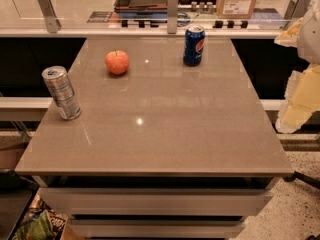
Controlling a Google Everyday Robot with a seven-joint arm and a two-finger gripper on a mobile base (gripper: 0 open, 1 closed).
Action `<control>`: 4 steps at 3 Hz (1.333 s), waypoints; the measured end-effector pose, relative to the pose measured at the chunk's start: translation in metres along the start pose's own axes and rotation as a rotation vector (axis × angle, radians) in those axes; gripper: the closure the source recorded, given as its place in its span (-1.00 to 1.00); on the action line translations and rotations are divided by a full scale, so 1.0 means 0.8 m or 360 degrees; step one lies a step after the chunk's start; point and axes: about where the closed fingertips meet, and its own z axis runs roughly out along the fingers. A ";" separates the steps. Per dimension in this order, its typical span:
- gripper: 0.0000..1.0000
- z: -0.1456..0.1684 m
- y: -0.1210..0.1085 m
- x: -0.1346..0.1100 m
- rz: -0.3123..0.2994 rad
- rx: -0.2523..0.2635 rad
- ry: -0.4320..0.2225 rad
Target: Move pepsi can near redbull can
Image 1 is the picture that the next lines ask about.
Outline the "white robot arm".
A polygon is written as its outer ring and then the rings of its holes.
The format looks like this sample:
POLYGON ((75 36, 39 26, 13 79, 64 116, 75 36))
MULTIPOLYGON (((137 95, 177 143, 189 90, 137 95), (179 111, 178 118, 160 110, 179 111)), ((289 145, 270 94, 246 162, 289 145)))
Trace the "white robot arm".
POLYGON ((280 133, 294 133, 320 109, 320 1, 282 32, 275 43, 295 47, 298 56, 309 63, 303 71, 293 71, 288 78, 285 102, 276 120, 280 133))

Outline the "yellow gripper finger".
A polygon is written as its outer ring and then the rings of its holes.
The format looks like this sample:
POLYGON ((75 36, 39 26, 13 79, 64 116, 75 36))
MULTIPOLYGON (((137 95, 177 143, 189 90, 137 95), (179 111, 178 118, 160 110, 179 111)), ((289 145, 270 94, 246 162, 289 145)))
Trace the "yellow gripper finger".
POLYGON ((274 43, 284 47, 299 48, 301 46, 301 29, 303 18, 299 18, 287 30, 280 33, 274 40, 274 43))
POLYGON ((288 79, 285 102, 276 120, 280 133, 299 130, 320 108, 320 65, 309 65, 303 72, 293 71, 288 79))

